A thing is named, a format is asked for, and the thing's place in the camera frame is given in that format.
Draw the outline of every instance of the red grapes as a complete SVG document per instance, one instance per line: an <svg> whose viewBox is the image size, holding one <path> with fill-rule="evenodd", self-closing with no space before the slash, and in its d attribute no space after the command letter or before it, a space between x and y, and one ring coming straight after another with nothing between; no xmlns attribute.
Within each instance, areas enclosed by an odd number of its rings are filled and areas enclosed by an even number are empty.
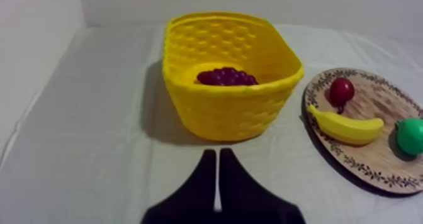
<svg viewBox="0 0 423 224"><path fill-rule="evenodd" d="M232 67L203 71L197 75L200 83L214 86L250 86L259 84L254 76Z"/></svg>

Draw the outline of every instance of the toy fruit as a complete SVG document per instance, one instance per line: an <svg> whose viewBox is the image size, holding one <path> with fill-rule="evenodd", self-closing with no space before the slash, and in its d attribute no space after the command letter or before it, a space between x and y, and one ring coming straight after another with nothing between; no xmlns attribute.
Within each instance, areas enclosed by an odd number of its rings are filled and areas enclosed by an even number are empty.
<svg viewBox="0 0 423 224"><path fill-rule="evenodd" d="M329 101L338 107L338 114L344 111L345 104L354 97L354 86L346 78L337 78L330 85Z"/></svg>
<svg viewBox="0 0 423 224"><path fill-rule="evenodd" d="M354 120L333 112L321 112L315 106L307 108L316 117L319 128L328 136L351 145L365 145L383 132L383 120Z"/></svg>
<svg viewBox="0 0 423 224"><path fill-rule="evenodd" d="M397 143L410 155L423 153L423 120L410 118L397 123Z"/></svg>
<svg viewBox="0 0 423 224"><path fill-rule="evenodd" d="M257 85L256 78L244 71L232 67L223 67L213 71L204 71L197 75L200 83L214 86L249 86Z"/></svg>

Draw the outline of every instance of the wooden plate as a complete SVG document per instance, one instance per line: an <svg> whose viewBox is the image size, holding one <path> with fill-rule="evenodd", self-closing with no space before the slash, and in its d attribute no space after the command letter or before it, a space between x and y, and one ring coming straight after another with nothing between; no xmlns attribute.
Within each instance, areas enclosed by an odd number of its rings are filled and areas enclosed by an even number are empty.
<svg viewBox="0 0 423 224"><path fill-rule="evenodd" d="M321 111L336 112L326 95L332 81L348 78L355 87L343 116L354 119L379 117L385 121L383 135L374 142L353 147L324 135L315 118L307 113L313 131L323 146L346 169L363 181L382 190L410 194L423 190L423 155L403 153L395 143L395 124L406 118L423 118L423 110L408 95L386 79L357 69L331 69L317 75L306 87L304 103L313 104Z"/></svg>

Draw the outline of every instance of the table surface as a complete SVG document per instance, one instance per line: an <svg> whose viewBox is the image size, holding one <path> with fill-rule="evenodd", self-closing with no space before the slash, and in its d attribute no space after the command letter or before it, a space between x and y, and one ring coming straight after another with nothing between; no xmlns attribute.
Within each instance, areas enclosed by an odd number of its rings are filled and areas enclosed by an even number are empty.
<svg viewBox="0 0 423 224"><path fill-rule="evenodd" d="M307 135L302 93L319 72L377 73L423 104L423 45L275 25L305 76L259 137L230 147L307 223L422 223L423 194L386 197L351 182ZM161 79L164 25L81 30L22 124L0 170L0 223L139 223L205 148L182 127Z"/></svg>

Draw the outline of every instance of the plastic basket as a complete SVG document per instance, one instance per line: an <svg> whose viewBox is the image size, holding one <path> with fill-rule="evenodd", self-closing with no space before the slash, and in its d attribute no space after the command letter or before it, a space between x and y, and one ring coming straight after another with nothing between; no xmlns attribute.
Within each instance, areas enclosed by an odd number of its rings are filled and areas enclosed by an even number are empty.
<svg viewBox="0 0 423 224"><path fill-rule="evenodd" d="M206 86L204 70L234 67L256 86ZM163 76L184 126L209 140L237 141L262 133L303 77L300 60L266 20L235 13L198 13L166 29Z"/></svg>

